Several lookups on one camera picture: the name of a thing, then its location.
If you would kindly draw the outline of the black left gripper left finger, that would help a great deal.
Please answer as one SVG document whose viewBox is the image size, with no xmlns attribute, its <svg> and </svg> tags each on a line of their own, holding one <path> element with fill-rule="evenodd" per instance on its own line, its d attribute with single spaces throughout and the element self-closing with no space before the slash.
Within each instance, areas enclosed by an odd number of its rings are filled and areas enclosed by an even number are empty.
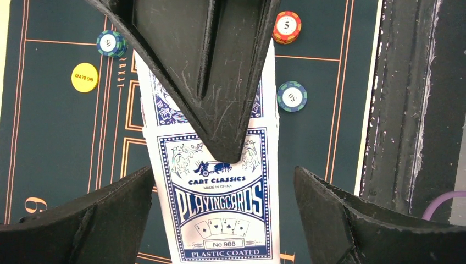
<svg viewBox="0 0 466 264">
<path fill-rule="evenodd" d="M 143 167 L 75 200 L 1 226 L 1 263 L 135 263 L 152 205 Z"/>
</svg>

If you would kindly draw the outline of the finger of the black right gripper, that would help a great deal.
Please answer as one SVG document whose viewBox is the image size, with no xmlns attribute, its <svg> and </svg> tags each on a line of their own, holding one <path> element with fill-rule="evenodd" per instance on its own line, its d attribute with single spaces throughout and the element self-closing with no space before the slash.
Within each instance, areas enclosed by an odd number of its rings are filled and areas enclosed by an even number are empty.
<svg viewBox="0 0 466 264">
<path fill-rule="evenodd" d="M 279 1 L 91 1 L 140 55 L 211 155 L 240 160 Z"/>
</svg>

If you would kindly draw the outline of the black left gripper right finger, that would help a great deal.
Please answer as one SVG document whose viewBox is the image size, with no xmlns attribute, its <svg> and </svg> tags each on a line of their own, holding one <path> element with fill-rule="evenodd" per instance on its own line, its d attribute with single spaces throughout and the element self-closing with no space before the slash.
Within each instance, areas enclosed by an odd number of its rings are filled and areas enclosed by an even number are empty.
<svg viewBox="0 0 466 264">
<path fill-rule="evenodd" d="M 302 167 L 294 188 L 313 263 L 465 263 L 465 227 L 401 214 Z"/>
</svg>

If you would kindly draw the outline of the orange poker chip stack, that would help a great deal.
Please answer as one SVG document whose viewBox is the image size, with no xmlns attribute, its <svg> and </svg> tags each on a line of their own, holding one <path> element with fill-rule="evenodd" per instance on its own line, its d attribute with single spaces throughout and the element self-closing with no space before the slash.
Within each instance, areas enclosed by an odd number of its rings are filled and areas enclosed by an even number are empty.
<svg viewBox="0 0 466 264">
<path fill-rule="evenodd" d="M 286 10 L 277 15 L 272 38 L 279 44 L 290 44 L 297 40 L 301 30 L 302 22 L 299 15 Z"/>
</svg>

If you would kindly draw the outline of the green poker chip stack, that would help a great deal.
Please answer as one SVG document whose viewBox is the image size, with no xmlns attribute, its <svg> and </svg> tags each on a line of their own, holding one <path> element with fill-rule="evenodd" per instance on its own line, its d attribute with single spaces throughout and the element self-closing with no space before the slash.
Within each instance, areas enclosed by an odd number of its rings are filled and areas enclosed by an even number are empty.
<svg viewBox="0 0 466 264">
<path fill-rule="evenodd" d="M 308 99 L 308 94 L 303 85 L 290 80 L 281 84 L 277 90 L 277 103 L 287 112 L 302 110 Z"/>
</svg>

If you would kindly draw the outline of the blue playing card deck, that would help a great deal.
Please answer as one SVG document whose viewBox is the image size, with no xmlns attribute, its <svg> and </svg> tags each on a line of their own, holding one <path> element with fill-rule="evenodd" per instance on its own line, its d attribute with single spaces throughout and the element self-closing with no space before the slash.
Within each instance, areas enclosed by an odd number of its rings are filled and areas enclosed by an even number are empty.
<svg viewBox="0 0 466 264">
<path fill-rule="evenodd" d="M 279 263 L 279 114 L 268 47 L 236 163 L 215 159 L 140 56 L 142 133 L 173 263 Z"/>
</svg>

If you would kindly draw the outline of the yellow dealer button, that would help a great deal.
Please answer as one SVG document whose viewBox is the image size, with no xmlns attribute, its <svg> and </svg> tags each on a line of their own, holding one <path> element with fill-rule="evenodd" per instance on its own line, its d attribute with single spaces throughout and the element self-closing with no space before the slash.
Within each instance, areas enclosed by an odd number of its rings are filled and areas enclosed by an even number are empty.
<svg viewBox="0 0 466 264">
<path fill-rule="evenodd" d="M 71 83 L 75 90 L 81 93 L 93 91 L 99 79 L 99 73 L 91 63 L 83 62 L 78 64 L 72 71 Z"/>
</svg>

